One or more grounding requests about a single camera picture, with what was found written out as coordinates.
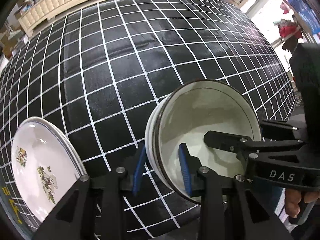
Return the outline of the person right hand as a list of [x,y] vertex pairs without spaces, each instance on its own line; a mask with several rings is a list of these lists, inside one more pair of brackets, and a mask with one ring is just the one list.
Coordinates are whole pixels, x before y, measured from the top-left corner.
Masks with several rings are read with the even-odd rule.
[[303,201],[308,204],[319,199],[319,192],[307,192],[302,196],[300,191],[285,189],[285,211],[292,218],[297,218],[300,213],[299,203]]

